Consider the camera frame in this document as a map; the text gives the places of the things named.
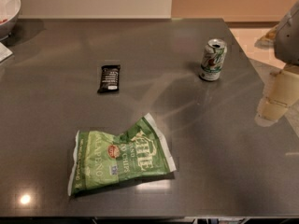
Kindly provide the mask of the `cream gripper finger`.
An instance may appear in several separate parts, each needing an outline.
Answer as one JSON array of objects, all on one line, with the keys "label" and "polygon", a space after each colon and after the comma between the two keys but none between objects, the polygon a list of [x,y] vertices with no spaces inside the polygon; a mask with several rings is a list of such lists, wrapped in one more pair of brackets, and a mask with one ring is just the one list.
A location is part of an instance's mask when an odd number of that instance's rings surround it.
[{"label": "cream gripper finger", "polygon": [[266,77],[263,98],[257,107],[255,121],[262,127],[278,122],[299,100],[299,66],[286,64]]}]

